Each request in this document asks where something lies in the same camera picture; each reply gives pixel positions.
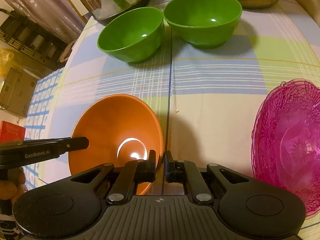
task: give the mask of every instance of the table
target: table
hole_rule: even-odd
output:
[[[163,9],[168,1],[150,0],[150,6]],[[294,78],[320,86],[320,29],[295,0],[244,10],[232,38],[217,49],[196,49],[166,25],[161,49],[137,65],[97,48],[102,29],[92,18],[87,23],[61,73],[46,124],[39,137],[30,138],[68,137],[92,103],[127,93],[156,113],[174,159],[200,167],[215,162],[252,176],[251,132],[266,95]],[[30,122],[29,129],[37,128]],[[32,187],[64,178],[70,175],[68,157],[34,164],[26,173]],[[165,185],[160,192],[180,190]],[[306,220],[300,231],[303,239],[318,235],[320,215]]]

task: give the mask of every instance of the bowl rim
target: bowl rim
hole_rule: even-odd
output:
[[[306,78],[295,78],[290,81],[282,81],[280,83],[280,85],[276,86],[268,93],[266,98],[261,103],[259,110],[257,112],[256,119],[254,121],[252,132],[251,132],[251,139],[252,139],[252,142],[251,142],[251,167],[252,167],[253,177],[255,179],[261,180],[261,173],[259,173],[260,169],[258,169],[257,165],[256,165],[258,162],[257,159],[259,159],[257,157],[258,156],[257,145],[259,144],[259,142],[257,141],[256,135],[259,132],[258,126],[260,126],[260,124],[262,122],[262,118],[265,115],[265,108],[267,107],[266,104],[268,103],[269,100],[273,99],[273,97],[275,96],[276,93],[279,93],[284,88],[292,86],[292,85],[302,86],[302,87],[304,87],[303,89],[306,91],[307,90],[305,87],[306,83],[310,84],[313,88],[316,88],[317,90],[320,89],[320,87],[318,87],[312,81],[310,81]],[[320,207],[318,207],[318,209],[315,211],[310,211],[310,212],[306,211],[306,220],[313,218],[314,216],[316,216],[319,213],[320,213]]]
[[[208,28],[215,28],[215,27],[219,27],[219,26],[223,26],[223,25],[226,25],[226,24],[229,24],[231,22],[233,22],[234,20],[236,19],[239,19],[241,17],[241,14],[242,14],[242,11],[243,11],[243,8],[242,8],[242,5],[241,3],[238,1],[238,0],[235,0],[239,6],[240,6],[240,13],[237,15],[237,17],[235,17],[233,20],[231,21],[228,21],[228,22],[225,22],[223,24],[219,24],[219,25],[216,25],[216,26],[188,26],[188,25],[181,25],[181,24],[177,24],[177,23],[174,23],[170,20],[167,19],[167,17],[165,16],[165,9],[167,8],[167,6],[174,0],[171,0],[170,2],[168,2],[168,4],[165,6],[164,10],[163,10],[163,16],[164,16],[164,19],[167,23],[169,24],[172,24],[176,27],[182,27],[182,28],[190,28],[190,29],[208,29]]]
[[[105,27],[103,28],[103,30],[100,32],[100,34],[99,34],[99,36],[98,36],[98,39],[97,39],[97,46],[98,46],[98,48],[99,48],[101,51],[106,52],[106,53],[116,52],[116,51],[120,51],[120,50],[122,50],[122,49],[127,49],[127,48],[129,48],[129,47],[131,47],[131,46],[133,46],[133,45],[136,45],[136,44],[138,44],[139,42],[145,40],[146,38],[148,38],[150,35],[148,35],[148,36],[146,36],[146,37],[143,37],[142,40],[137,41],[136,43],[127,45],[127,46],[122,47],[122,48],[119,48],[119,49],[103,49],[103,48],[101,48],[100,45],[99,45],[99,40],[100,40],[101,34],[103,33],[103,31],[104,31],[106,28],[108,28],[109,24],[111,24],[113,21],[121,18],[121,17],[122,17],[123,15],[125,15],[125,14],[132,13],[133,11],[136,11],[136,10],[145,10],[146,8],[152,9],[152,10],[156,10],[156,11],[160,12],[160,14],[161,14],[161,21],[159,22],[159,24],[157,25],[157,27],[155,28],[155,30],[154,30],[152,33],[150,33],[150,35],[153,34],[153,33],[161,26],[161,24],[163,23],[163,19],[164,19],[163,12],[162,12],[160,9],[158,9],[158,8],[156,8],[156,7],[152,7],[152,6],[145,6],[145,7],[135,8],[135,9],[132,9],[132,10],[130,10],[130,11],[125,12],[124,14],[119,15],[118,17],[116,17],[115,19],[113,19],[111,22],[109,22],[107,26],[105,26]]]

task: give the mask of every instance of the orange bowl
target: orange bowl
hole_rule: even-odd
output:
[[[103,163],[122,167],[128,161],[146,160],[150,150],[156,151],[156,167],[160,168],[164,139],[159,121],[151,108],[134,96],[111,95],[91,105],[71,137],[81,136],[88,138],[89,147],[69,152],[72,175]],[[151,183],[139,184],[137,194],[145,194],[150,187]]]

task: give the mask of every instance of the bowl base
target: bowl base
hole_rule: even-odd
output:
[[[193,44],[191,43],[192,46],[194,46],[195,48],[199,48],[199,49],[215,49],[218,48],[220,46],[222,46],[223,44],[225,44],[227,41],[224,41],[222,43],[219,44]]]
[[[150,56],[142,59],[142,60],[138,60],[138,61],[132,61],[132,62],[128,62],[129,64],[140,64],[140,63],[143,63],[143,62],[146,62],[148,61],[149,59],[151,59],[158,51],[159,48],[156,49],[155,52],[153,52]]]

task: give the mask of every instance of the finger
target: finger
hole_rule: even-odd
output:
[[[25,184],[26,182],[26,176],[24,175],[23,169],[21,168],[18,174],[18,182],[19,184]]]
[[[0,199],[7,200],[13,198],[17,194],[16,185],[9,180],[0,180]]]
[[[22,185],[17,186],[17,194],[11,199],[12,205],[24,193]]]

